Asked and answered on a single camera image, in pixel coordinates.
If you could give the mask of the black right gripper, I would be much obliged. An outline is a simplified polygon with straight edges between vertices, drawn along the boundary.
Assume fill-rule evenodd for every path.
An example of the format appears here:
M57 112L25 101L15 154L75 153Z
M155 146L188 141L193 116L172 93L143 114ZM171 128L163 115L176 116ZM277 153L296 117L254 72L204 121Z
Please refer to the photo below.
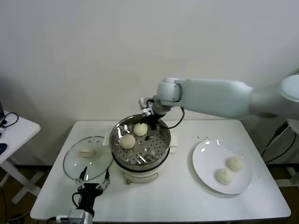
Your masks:
M145 139L144 140L149 140L152 137L152 131L151 130L156 130L157 125L159 123L159 120L163 117L163 114L157 114L157 113L152 113L151 107L147 107L142 110L142 119L141 122L145 124L149 124L150 127L148 127Z

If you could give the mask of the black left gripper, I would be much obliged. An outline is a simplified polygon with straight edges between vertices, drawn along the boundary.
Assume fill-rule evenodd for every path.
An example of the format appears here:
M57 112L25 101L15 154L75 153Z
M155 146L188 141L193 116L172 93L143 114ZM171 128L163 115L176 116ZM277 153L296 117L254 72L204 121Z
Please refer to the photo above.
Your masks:
M109 168L107 168L104 181L100 185L96 183L84 184L86 171L87 166L85 166L83 171L80 173L79 178L76 179L78 193L81 196L78 208L82 210L91 210L94 206L95 199L102 195L103 190L105 190L110 184L110 173Z

